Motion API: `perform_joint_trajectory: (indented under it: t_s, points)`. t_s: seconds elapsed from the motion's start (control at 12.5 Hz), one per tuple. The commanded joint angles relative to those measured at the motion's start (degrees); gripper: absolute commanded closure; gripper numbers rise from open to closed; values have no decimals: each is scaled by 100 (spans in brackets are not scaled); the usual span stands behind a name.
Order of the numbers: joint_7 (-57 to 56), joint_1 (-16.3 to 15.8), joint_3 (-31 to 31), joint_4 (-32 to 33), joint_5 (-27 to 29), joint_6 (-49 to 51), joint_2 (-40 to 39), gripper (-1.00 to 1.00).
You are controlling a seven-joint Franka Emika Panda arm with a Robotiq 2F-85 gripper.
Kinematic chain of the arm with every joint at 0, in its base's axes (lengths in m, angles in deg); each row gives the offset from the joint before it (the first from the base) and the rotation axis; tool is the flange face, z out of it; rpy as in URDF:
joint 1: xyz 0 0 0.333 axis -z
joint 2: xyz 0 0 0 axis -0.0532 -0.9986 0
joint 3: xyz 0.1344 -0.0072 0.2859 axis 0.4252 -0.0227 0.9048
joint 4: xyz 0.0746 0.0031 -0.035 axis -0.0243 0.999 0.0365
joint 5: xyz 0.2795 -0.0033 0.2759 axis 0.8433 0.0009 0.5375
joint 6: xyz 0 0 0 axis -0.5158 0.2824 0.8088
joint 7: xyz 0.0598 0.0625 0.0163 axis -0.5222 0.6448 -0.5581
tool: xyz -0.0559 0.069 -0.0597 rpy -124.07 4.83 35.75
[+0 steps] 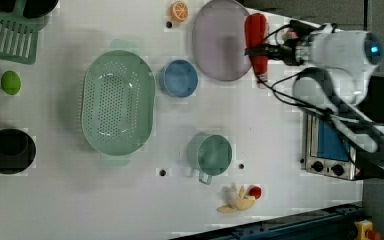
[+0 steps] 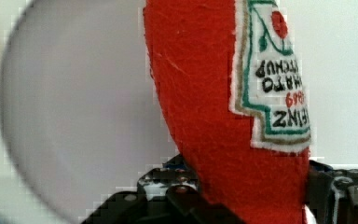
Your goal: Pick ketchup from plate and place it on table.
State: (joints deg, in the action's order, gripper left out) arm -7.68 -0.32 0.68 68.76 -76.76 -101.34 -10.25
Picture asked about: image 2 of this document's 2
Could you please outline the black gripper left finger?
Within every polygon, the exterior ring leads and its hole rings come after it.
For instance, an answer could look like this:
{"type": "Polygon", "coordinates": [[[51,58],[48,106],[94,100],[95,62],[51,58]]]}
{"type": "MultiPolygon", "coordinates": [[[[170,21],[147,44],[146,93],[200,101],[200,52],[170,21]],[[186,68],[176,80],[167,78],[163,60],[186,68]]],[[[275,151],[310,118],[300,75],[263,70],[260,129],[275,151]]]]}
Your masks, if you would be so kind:
{"type": "Polygon", "coordinates": [[[221,203],[208,203],[199,179],[177,155],[140,177],[135,191],[110,196],[81,224],[245,224],[221,203]]]}

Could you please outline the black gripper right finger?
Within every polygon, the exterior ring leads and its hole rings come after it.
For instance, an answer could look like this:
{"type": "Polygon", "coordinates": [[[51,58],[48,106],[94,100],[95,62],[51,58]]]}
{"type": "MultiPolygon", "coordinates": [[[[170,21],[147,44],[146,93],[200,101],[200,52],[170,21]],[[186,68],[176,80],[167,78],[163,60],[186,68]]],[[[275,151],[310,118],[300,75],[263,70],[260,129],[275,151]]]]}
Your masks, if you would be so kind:
{"type": "Polygon", "coordinates": [[[358,169],[310,161],[306,214],[309,224],[358,224],[358,169]]]}

